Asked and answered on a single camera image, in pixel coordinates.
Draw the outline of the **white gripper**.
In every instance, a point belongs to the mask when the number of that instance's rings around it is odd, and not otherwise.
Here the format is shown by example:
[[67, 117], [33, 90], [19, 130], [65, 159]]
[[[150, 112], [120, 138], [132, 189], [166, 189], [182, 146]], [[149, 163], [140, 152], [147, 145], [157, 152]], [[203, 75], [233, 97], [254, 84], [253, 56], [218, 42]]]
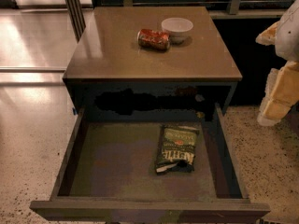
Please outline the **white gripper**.
[[299, 0], [263, 32], [255, 42], [275, 45], [276, 55], [287, 61], [280, 68], [272, 68], [266, 80], [257, 121], [262, 126], [274, 126], [289, 113], [299, 101]]

